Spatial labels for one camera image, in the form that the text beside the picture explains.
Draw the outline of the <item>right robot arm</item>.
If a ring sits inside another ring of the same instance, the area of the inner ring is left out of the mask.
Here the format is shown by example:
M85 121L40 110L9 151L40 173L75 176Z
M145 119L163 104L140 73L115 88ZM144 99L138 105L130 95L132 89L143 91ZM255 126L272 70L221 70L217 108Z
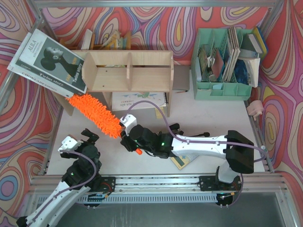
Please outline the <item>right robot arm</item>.
M136 125L120 133L121 145L129 152L141 150L153 157L167 159L182 155L197 155L223 159L217 167L216 180L232 183L239 174L254 173L253 143L242 134L229 130L226 135L203 138L179 134L154 133Z

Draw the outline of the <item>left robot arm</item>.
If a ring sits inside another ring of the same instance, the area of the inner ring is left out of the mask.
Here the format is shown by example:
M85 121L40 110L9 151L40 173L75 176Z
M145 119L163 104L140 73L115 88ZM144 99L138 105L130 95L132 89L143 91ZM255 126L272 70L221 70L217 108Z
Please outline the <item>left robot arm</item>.
M88 139L76 140L67 136L62 141L58 148L60 156L75 161L43 204L32 214L17 220L18 227L55 227L78 198L93 189L101 167L100 153L95 146L99 136L88 129L81 135Z

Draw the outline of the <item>gold grey calculator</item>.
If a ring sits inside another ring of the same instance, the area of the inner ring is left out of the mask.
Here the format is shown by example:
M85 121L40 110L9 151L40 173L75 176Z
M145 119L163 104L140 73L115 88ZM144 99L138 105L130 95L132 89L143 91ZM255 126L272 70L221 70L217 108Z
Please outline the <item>gold grey calculator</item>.
M171 161L177 167L178 170L182 170L197 158L197 155L182 155L178 157L171 157Z

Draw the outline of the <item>orange microfiber duster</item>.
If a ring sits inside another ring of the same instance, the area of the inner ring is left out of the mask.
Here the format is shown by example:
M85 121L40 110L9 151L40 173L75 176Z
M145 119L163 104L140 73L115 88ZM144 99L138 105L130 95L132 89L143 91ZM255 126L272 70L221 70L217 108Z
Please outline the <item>orange microfiber duster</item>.
M120 120L98 99L85 94L82 96L73 95L66 100L72 107L78 109L85 117L94 122L105 135L115 139L120 137L120 133L125 127L121 126Z

